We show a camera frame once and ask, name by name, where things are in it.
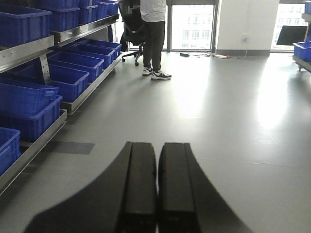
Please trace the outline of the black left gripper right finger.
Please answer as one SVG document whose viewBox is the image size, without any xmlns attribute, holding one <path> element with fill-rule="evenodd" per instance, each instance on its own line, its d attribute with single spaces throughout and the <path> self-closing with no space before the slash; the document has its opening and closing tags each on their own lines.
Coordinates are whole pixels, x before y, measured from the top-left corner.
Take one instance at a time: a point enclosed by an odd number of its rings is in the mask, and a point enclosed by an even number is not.
<svg viewBox="0 0 311 233">
<path fill-rule="evenodd" d="M 207 178 L 189 143 L 165 143 L 158 164 L 161 233 L 250 233 Z"/>
</svg>

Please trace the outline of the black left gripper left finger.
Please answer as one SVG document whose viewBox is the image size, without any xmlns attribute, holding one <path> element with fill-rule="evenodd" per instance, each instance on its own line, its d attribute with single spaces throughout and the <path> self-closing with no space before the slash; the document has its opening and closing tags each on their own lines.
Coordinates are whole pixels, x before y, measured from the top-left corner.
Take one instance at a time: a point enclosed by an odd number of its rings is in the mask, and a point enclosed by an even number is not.
<svg viewBox="0 0 311 233">
<path fill-rule="evenodd" d="M 37 214 L 26 233 L 156 232 L 156 156 L 150 143 L 126 142 L 95 180 Z"/>
</svg>

